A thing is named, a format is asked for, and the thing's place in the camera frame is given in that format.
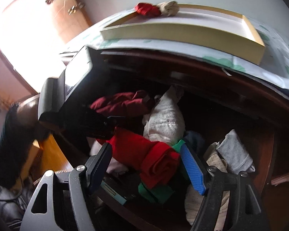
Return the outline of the wooden door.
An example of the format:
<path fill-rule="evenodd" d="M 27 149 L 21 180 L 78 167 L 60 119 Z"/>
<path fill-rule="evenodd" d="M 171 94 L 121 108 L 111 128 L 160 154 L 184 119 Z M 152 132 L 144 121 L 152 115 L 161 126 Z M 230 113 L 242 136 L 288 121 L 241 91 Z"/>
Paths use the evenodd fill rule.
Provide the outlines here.
<path fill-rule="evenodd" d="M 45 1 L 14 0 L 2 14 L 13 19 L 18 30 L 50 37 L 58 44 L 69 42 L 92 25 L 85 7 L 68 14 L 68 9 L 80 0 L 54 0 L 51 4 Z"/>

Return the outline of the beige knitted underwear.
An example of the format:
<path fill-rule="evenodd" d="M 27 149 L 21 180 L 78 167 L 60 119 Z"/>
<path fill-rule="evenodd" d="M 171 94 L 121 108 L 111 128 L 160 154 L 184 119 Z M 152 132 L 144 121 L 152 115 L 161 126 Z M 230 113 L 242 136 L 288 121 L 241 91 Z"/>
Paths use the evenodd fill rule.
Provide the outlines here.
<path fill-rule="evenodd" d="M 169 2 L 163 2 L 156 5 L 157 8 L 160 10 L 162 16 L 175 16 L 179 10 L 180 7 L 176 1 L 169 1 Z"/>

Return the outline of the small red underwear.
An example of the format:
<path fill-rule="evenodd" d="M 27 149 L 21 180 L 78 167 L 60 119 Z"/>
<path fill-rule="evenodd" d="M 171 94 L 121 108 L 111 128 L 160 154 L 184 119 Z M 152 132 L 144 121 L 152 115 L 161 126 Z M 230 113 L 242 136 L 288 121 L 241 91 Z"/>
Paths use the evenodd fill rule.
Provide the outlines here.
<path fill-rule="evenodd" d="M 153 5 L 150 3 L 138 3 L 134 8 L 136 12 L 142 16 L 146 16 L 146 17 L 161 16 L 160 9 L 156 5 Z"/>

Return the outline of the white dotted underwear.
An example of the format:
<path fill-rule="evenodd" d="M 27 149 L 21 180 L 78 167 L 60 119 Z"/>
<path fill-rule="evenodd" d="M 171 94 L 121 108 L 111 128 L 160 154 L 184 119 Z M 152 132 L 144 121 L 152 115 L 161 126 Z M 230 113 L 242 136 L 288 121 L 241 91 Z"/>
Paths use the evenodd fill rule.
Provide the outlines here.
<path fill-rule="evenodd" d="M 144 115 L 142 123 L 145 139 L 163 142 L 169 146 L 177 144 L 182 139 L 185 122 L 177 105 L 179 100 L 175 87 L 170 87 L 151 113 Z"/>

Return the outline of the brass door knob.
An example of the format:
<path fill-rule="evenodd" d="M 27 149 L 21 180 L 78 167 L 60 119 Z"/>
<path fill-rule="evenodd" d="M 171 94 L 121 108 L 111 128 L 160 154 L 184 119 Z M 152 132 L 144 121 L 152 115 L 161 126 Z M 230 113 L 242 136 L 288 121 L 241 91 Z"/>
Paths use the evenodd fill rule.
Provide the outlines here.
<path fill-rule="evenodd" d="M 73 5 L 70 9 L 68 9 L 68 14 L 69 15 L 74 14 L 77 11 L 83 9 L 84 6 L 85 6 L 85 3 L 79 2 L 76 5 Z"/>

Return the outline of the grey folded underwear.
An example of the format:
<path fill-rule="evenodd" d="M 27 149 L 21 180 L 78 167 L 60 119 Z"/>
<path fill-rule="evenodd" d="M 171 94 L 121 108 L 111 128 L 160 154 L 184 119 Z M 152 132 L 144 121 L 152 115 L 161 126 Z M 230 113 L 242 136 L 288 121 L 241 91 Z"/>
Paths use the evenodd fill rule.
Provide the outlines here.
<path fill-rule="evenodd" d="M 230 173 L 239 174 L 241 171 L 247 173 L 255 172 L 253 159 L 234 129 L 218 143 L 216 150 L 227 162 Z"/>

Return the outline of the dark red underwear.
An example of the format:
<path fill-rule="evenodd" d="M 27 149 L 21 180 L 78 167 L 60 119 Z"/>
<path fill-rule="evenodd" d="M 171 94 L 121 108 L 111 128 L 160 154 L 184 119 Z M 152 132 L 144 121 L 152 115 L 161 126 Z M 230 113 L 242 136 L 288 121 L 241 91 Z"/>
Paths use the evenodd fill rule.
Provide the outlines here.
<path fill-rule="evenodd" d="M 90 109 L 103 116 L 136 117 L 150 112 L 150 97 L 145 91 L 122 92 L 101 97 Z"/>

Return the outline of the dark wooden dresser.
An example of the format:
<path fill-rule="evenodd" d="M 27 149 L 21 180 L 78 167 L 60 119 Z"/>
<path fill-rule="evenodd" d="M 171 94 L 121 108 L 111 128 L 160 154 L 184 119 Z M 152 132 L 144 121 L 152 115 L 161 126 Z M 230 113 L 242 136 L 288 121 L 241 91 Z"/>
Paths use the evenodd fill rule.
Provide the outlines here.
<path fill-rule="evenodd" d="M 289 151 L 289 98 L 273 85 L 255 80 L 241 72 L 230 71 L 228 76 L 222 67 L 204 61 L 177 56 L 160 51 L 141 49 L 104 49 L 88 47 L 85 52 L 95 66 L 105 66 L 106 71 L 93 67 L 93 78 L 99 78 L 99 87 L 94 81 L 81 85 L 80 99 L 87 97 L 87 104 L 97 96 L 117 92 L 136 92 L 145 90 L 149 96 L 165 92 L 170 85 L 183 90 L 183 98 L 178 106 L 183 113 L 187 131 L 195 131 L 204 138 L 205 144 L 221 139 L 228 130 L 235 129 L 254 159 L 256 172 L 251 178 L 261 197 L 265 195 L 274 171 L 278 149 Z M 84 161 L 89 155 L 89 144 L 80 137 L 89 127 L 97 124 L 93 116 L 85 118 L 88 123 L 84 130 L 70 127 L 56 141 L 71 165 Z M 122 192 L 127 193 L 126 208 L 117 207 L 106 193 L 112 208 L 111 214 L 131 227 L 139 230 L 190 230 L 183 220 L 183 192 L 187 186 L 179 184 L 178 198 L 171 196 L 165 207 L 159 203 L 149 203 L 136 196 L 136 172 L 126 176 L 128 179 L 110 181 Z"/>

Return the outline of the white green-patterned table cloth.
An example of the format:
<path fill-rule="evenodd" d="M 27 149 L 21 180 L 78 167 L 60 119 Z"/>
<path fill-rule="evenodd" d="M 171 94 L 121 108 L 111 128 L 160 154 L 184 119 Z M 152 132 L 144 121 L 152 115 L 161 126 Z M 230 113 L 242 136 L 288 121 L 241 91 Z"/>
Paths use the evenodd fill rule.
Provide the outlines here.
<path fill-rule="evenodd" d="M 131 9 L 124 10 L 99 21 L 70 40 L 59 49 L 59 52 L 61 54 L 77 52 L 84 45 L 89 45 L 95 49 L 123 48 L 157 50 L 194 57 L 197 60 L 212 65 L 259 78 L 276 85 L 280 89 L 289 91 L 289 43 L 271 27 L 254 19 L 251 20 L 252 25 L 267 45 L 260 65 L 255 65 L 247 60 L 215 49 L 182 42 L 154 39 L 103 39 L 100 31 L 104 27 L 132 12 L 133 10 Z"/>

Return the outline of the shallow gold cardboard tray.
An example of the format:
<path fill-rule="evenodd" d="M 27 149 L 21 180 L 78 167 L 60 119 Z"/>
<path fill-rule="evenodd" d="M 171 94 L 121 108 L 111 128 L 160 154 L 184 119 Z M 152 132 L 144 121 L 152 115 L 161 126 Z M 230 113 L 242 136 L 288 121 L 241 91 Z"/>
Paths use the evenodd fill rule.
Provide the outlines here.
<path fill-rule="evenodd" d="M 129 13 L 101 30 L 105 40 L 155 39 L 204 46 L 259 65 L 265 43 L 251 22 L 229 10 L 180 4 L 174 16 L 149 18 Z"/>

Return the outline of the bright red underwear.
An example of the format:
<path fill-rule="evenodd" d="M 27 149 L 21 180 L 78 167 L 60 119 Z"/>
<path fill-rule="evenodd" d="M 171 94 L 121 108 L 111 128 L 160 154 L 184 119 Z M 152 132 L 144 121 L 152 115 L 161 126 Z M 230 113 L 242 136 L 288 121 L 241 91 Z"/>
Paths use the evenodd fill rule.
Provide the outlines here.
<path fill-rule="evenodd" d="M 148 189 L 167 184 L 180 163 L 180 154 L 168 144 L 150 141 L 127 129 L 116 128 L 111 139 L 97 141 L 100 144 L 109 143 L 113 158 L 138 171 Z"/>

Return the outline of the green underwear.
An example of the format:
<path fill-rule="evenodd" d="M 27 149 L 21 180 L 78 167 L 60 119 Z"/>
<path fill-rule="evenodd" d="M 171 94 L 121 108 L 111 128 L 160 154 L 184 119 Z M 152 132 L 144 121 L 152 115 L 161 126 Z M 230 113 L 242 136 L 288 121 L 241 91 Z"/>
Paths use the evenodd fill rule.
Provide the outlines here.
<path fill-rule="evenodd" d="M 174 146 L 157 142 L 141 165 L 138 193 L 150 202 L 165 203 L 178 191 L 179 183 L 187 179 L 180 151 L 185 144 L 180 140 Z"/>

